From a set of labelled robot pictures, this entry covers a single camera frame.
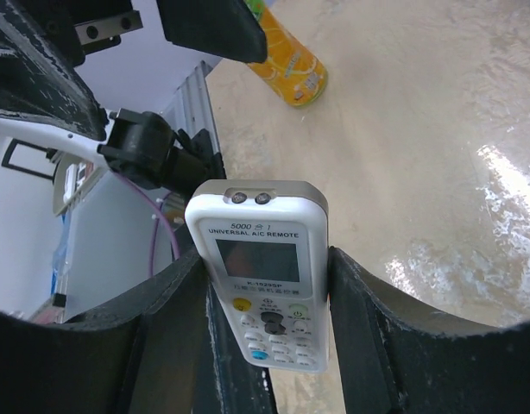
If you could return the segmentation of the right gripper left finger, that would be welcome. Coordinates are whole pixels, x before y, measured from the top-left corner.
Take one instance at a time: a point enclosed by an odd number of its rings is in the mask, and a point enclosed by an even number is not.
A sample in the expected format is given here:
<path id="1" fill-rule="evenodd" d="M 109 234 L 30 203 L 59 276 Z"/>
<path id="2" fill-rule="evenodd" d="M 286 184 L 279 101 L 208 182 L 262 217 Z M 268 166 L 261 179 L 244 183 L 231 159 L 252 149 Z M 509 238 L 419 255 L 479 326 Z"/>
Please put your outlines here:
<path id="1" fill-rule="evenodd" d="M 0 413 L 270 413 L 266 369 L 229 345 L 195 249 L 65 323 L 0 312 Z"/>

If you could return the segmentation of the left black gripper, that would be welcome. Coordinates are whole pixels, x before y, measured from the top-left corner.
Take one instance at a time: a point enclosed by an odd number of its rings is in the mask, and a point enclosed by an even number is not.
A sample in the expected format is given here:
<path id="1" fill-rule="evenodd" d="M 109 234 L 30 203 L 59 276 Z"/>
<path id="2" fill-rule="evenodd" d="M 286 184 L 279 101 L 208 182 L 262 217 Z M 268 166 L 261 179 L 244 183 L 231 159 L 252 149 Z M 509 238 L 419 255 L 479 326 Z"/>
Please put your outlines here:
<path id="1" fill-rule="evenodd" d="M 140 28 L 130 1 L 0 1 L 0 117 L 104 141 L 108 117 L 75 69 Z"/>

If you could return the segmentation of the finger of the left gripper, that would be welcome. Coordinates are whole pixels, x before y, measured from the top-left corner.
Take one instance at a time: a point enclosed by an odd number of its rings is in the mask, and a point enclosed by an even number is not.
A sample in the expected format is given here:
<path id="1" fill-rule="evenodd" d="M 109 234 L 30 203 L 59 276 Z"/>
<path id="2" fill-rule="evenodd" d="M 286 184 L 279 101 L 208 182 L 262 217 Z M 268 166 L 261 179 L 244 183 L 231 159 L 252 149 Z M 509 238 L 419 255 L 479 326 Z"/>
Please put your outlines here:
<path id="1" fill-rule="evenodd" d="M 161 0 L 157 3 L 167 41 L 176 46 L 243 63 L 268 57 L 266 35 L 241 0 Z"/>

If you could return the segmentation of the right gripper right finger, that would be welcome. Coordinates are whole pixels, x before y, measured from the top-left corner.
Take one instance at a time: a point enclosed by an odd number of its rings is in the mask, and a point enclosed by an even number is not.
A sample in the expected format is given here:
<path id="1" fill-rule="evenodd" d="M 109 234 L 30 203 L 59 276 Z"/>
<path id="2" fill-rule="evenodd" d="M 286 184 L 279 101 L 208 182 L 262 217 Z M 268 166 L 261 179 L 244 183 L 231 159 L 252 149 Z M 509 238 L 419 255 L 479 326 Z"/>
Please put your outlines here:
<path id="1" fill-rule="evenodd" d="M 331 319 L 349 413 L 530 413 L 530 321 L 438 310 L 329 251 Z"/>

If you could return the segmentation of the white grey remote control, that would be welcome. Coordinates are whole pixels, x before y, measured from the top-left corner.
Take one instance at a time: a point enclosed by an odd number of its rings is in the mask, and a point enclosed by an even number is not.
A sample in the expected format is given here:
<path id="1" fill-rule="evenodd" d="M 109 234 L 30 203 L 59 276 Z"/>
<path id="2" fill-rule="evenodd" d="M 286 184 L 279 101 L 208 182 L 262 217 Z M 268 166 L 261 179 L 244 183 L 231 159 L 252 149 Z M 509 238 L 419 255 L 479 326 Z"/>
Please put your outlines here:
<path id="1" fill-rule="evenodd" d="M 298 180 L 210 179 L 185 211 L 243 358 L 323 373 L 329 360 L 328 203 Z"/>

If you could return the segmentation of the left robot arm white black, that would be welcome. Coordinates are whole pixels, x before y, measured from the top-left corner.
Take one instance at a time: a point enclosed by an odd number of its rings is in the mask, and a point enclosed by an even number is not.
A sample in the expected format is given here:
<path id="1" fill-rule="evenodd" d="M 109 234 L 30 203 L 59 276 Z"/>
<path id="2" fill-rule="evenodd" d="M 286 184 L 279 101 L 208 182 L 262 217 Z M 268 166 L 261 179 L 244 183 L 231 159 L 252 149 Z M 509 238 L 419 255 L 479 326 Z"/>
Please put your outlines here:
<path id="1" fill-rule="evenodd" d="M 190 137 L 151 111 L 108 111 L 75 71 L 141 27 L 129 1 L 0 1 L 0 135 L 190 198 L 225 176 L 211 129 Z"/>

